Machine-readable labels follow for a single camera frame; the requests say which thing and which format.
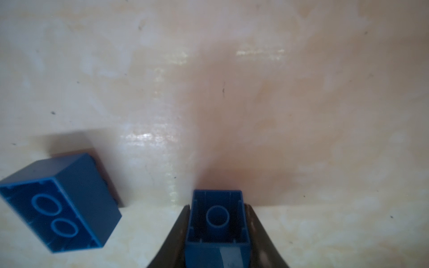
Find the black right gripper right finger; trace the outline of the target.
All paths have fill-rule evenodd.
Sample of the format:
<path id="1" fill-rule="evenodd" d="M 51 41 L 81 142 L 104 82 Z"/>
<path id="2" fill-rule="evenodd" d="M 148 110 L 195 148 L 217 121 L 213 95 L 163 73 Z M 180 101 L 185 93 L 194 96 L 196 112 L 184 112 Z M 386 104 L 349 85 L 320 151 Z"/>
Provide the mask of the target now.
<path id="1" fill-rule="evenodd" d="M 289 268 L 250 204 L 245 204 L 251 242 L 250 268 Z"/>

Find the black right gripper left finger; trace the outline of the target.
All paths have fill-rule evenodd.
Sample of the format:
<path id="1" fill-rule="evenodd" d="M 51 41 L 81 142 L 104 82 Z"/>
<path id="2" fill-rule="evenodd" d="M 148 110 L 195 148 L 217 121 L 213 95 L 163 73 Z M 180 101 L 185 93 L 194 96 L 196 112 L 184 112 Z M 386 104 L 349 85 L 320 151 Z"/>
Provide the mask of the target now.
<path id="1" fill-rule="evenodd" d="M 191 212 L 185 205 L 160 250 L 147 268 L 185 268 L 185 239 Z"/>

